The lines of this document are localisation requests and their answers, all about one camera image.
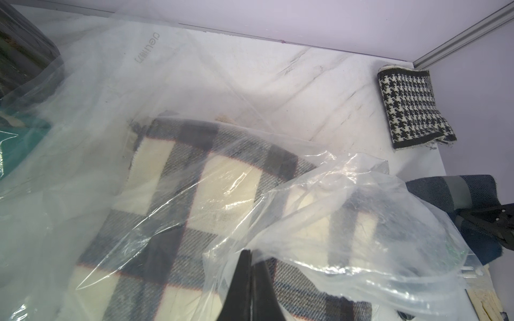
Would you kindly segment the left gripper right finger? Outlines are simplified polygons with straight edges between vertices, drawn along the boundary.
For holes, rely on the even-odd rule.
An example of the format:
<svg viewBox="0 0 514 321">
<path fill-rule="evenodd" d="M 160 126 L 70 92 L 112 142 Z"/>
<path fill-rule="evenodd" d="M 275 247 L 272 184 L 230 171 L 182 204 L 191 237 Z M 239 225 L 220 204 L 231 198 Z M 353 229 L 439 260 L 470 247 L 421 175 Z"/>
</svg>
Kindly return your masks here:
<svg viewBox="0 0 514 321">
<path fill-rule="evenodd" d="M 265 262 L 252 266 L 252 321 L 285 321 Z"/>
</svg>

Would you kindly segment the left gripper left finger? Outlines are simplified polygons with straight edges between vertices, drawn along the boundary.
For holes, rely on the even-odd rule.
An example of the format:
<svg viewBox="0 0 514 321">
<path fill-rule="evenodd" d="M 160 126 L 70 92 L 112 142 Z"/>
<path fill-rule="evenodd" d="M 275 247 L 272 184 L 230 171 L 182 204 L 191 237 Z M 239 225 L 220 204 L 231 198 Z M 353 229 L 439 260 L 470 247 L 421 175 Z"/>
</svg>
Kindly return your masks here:
<svg viewBox="0 0 514 321">
<path fill-rule="evenodd" d="M 252 314 L 252 254 L 243 250 L 217 321 L 250 321 Z"/>
</svg>

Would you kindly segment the clear plastic vacuum bag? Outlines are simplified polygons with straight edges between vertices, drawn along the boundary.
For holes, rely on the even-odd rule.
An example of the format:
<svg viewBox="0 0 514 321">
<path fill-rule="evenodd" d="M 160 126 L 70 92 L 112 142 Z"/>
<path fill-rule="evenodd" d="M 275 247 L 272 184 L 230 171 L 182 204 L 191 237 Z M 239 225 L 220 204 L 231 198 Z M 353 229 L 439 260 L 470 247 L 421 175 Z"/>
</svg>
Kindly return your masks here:
<svg viewBox="0 0 514 321">
<path fill-rule="evenodd" d="M 481 265 L 388 163 L 267 131 L 180 29 L 64 52 L 1 180 L 2 320 L 464 320 Z"/>
</svg>

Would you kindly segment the navy plaid scarf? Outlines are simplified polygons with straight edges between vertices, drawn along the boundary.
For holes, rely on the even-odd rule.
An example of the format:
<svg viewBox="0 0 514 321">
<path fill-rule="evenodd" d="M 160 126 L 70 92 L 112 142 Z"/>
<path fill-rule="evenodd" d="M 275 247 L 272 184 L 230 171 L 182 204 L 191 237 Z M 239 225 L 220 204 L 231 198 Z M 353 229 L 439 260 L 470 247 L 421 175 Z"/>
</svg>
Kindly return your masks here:
<svg viewBox="0 0 514 321">
<path fill-rule="evenodd" d="M 503 254 L 497 239 L 460 216 L 464 209 L 486 209 L 500 205 L 497 184 L 491 175 L 426 177 L 406 183 L 411 194 L 446 212 L 463 239 L 486 265 Z"/>
</svg>

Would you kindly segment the black white houndstooth scarf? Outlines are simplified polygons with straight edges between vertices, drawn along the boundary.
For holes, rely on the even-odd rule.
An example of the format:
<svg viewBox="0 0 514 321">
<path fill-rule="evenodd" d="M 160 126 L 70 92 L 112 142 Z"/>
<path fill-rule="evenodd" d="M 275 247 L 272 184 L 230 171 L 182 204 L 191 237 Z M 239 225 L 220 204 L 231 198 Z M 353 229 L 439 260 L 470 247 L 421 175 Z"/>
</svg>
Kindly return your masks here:
<svg viewBox="0 0 514 321">
<path fill-rule="evenodd" d="M 384 66 L 377 78 L 394 150 L 457 141 L 436 107 L 428 70 Z"/>
</svg>

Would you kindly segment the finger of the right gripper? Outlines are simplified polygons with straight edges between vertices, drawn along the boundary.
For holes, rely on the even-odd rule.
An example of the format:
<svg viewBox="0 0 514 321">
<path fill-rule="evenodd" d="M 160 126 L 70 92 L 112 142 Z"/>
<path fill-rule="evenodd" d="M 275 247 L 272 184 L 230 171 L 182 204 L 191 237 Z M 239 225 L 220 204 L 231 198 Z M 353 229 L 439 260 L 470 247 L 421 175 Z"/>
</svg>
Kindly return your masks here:
<svg viewBox="0 0 514 321">
<path fill-rule="evenodd" d="M 491 234 L 503 247 L 513 250 L 513 204 L 459 211 L 468 221 Z"/>
</svg>

